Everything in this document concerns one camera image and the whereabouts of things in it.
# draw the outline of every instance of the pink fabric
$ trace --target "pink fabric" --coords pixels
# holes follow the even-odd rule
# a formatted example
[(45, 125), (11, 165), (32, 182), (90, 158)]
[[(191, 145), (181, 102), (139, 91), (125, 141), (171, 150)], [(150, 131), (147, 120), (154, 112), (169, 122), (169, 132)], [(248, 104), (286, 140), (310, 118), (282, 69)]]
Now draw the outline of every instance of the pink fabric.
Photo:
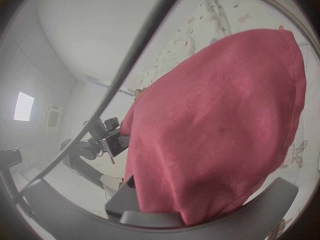
[(191, 225), (241, 206), (282, 164), (305, 90), (284, 30), (228, 36), (165, 74), (121, 123), (141, 211), (180, 212)]

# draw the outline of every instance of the red cloth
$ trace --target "red cloth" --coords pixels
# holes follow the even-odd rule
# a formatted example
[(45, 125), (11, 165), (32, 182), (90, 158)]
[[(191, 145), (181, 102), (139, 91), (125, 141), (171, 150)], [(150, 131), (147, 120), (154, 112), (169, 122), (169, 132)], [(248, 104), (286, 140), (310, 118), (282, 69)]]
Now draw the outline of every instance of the red cloth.
[(242, 206), (283, 162), (304, 107), (302, 54), (289, 31), (225, 37), (148, 87), (121, 123), (142, 212), (186, 225)]

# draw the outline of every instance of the wrinkled fabric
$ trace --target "wrinkled fabric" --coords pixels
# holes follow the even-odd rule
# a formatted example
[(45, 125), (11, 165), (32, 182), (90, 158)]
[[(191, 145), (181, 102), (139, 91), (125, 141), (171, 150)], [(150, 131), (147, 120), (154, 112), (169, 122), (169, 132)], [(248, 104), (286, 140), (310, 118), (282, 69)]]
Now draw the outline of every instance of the wrinkled fabric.
[(286, 30), (230, 35), (162, 76), (120, 128), (141, 211), (179, 212), (192, 225), (242, 206), (284, 161), (305, 91)]

